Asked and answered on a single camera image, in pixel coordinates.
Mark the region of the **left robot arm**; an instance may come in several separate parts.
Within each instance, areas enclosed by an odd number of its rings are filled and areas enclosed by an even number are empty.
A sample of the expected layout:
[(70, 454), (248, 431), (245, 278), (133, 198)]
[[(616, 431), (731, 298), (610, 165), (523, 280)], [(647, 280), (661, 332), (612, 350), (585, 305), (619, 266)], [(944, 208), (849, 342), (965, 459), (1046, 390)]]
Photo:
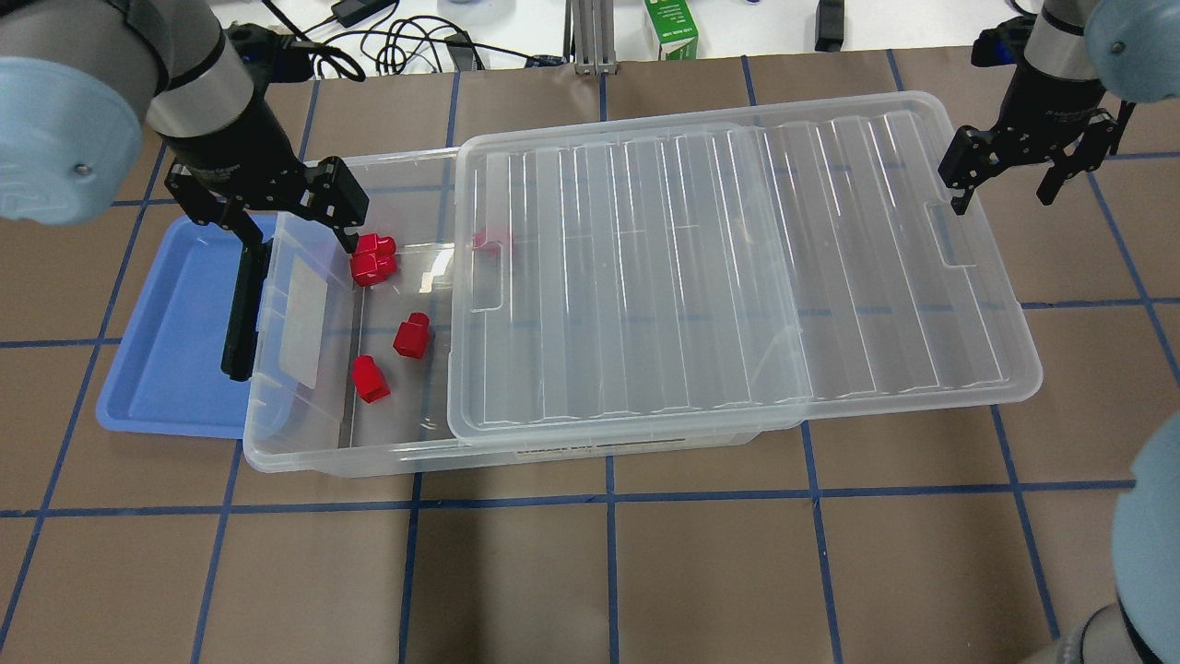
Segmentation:
[(248, 248), (249, 209), (286, 211), (358, 249), (371, 200), (337, 157), (299, 160), (203, 1), (4, 2), (4, 219), (46, 226), (104, 213), (151, 127), (181, 167), (173, 198)]

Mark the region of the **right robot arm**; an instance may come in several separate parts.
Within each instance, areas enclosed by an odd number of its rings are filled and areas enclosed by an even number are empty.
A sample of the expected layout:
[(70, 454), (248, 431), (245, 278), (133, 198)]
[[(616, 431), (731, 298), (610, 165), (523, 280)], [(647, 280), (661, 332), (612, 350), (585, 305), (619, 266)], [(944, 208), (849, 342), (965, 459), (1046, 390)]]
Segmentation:
[(1117, 155), (1139, 105), (1175, 100), (1179, 5), (1045, 1), (1032, 17), (982, 29), (971, 64), (1014, 72), (995, 124), (958, 127), (940, 159), (950, 206), (965, 213), (986, 180), (1040, 163), (1036, 193), (1048, 206), (1067, 180)]

